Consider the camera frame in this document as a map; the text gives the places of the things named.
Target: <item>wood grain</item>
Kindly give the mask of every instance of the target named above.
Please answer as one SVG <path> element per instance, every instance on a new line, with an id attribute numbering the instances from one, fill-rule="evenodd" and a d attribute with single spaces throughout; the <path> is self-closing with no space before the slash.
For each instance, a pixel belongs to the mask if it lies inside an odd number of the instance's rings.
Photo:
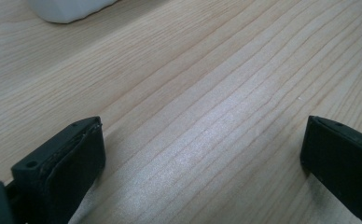
<path id="1" fill-rule="evenodd" d="M 99 115 L 71 223 L 360 223 L 299 165 L 309 115 L 362 132 L 362 0 L 123 0 L 67 25 L 0 0 L 0 180 Z"/>

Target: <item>wooden table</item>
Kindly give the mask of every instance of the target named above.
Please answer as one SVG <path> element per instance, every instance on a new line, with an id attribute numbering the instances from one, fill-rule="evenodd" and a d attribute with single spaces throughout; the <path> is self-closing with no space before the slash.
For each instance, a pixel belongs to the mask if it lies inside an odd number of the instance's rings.
<path id="1" fill-rule="evenodd" d="M 359 223 L 299 164 L 309 115 L 362 132 L 362 0 L 123 0 L 67 25 L 0 0 L 0 180 L 100 116 L 72 223 Z"/>

